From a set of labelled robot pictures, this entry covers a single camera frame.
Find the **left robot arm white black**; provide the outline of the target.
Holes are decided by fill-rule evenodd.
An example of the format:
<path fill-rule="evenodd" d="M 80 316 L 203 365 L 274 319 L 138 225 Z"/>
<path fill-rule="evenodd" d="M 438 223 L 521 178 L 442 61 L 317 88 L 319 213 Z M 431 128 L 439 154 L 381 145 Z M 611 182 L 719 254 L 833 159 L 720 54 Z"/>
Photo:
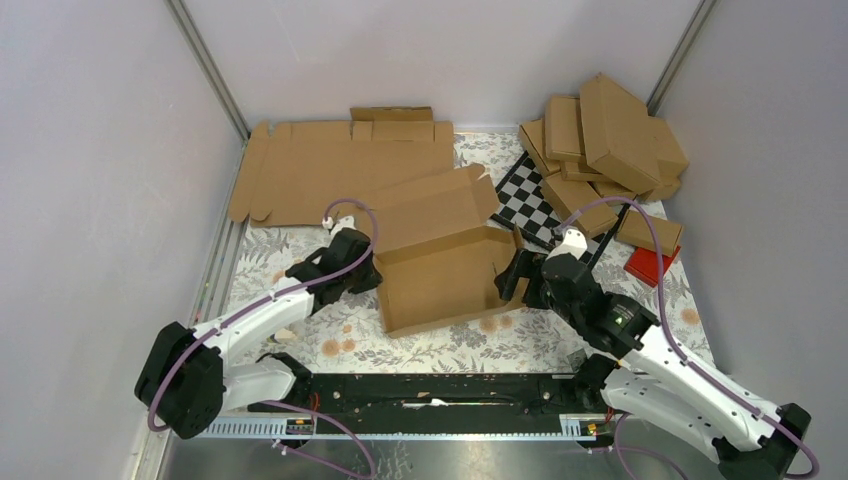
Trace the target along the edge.
<path fill-rule="evenodd" d="M 302 366 L 282 354 L 250 364 L 239 358 L 290 324 L 337 302 L 343 293 L 367 292 L 382 281 L 373 243 L 343 227 L 304 261 L 290 267 L 272 290 L 213 321 L 188 328 L 172 322 L 158 333 L 134 387 L 154 431 L 190 439 L 222 412 L 264 401 L 296 411 L 309 401 Z"/>

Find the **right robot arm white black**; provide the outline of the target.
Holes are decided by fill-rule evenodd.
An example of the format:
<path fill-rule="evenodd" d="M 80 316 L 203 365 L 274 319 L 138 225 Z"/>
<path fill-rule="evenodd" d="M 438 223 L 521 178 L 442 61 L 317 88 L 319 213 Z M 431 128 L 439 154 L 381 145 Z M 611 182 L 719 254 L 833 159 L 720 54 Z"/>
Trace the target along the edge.
<path fill-rule="evenodd" d="M 606 292 L 570 253 L 525 249 L 494 280 L 513 297 L 563 318 L 596 352 L 579 368 L 575 402 L 605 405 L 674 435 L 714 462 L 726 479 L 790 479 L 811 417 L 799 405 L 777 405 L 740 387 L 673 337 L 637 300 Z"/>

